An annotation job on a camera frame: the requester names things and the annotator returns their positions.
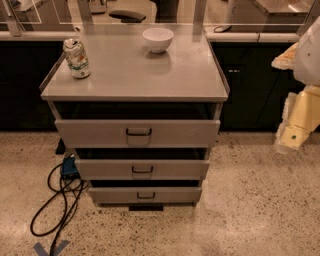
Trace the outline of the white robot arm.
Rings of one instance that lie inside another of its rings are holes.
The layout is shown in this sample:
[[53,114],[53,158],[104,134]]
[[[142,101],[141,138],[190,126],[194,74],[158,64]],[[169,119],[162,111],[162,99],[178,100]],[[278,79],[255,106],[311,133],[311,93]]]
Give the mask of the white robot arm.
[[320,125],[320,17],[271,66],[291,69],[294,78],[305,85],[301,92],[289,93],[285,100],[274,142],[276,150],[285,154],[298,150]]

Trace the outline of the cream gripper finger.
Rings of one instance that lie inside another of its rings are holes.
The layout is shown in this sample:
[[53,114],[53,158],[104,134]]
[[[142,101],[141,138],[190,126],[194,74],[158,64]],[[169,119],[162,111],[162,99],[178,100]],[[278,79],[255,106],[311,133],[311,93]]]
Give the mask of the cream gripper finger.
[[280,70],[292,70],[295,64],[295,55],[298,44],[291,45],[286,51],[275,57],[271,66]]

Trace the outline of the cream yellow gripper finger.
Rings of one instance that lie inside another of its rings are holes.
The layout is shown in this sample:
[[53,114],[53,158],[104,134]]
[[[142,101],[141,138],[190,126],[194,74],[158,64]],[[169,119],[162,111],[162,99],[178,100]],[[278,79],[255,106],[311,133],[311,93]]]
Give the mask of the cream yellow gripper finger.
[[307,85],[298,94],[290,92],[285,100],[275,149],[282,154],[298,150],[320,125],[320,87]]

